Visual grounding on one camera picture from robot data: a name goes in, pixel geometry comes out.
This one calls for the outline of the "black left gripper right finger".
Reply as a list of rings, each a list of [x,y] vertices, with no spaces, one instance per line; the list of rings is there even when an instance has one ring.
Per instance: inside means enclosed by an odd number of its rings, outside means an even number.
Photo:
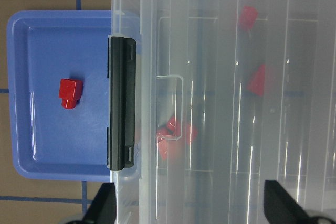
[[[309,215],[276,180],[266,180],[263,199],[268,223],[310,223]]]

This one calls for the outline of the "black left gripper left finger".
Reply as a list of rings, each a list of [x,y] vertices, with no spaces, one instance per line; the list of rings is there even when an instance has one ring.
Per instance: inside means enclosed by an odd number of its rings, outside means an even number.
[[[115,223],[117,219],[115,190],[114,183],[103,183],[84,215],[82,223]]]

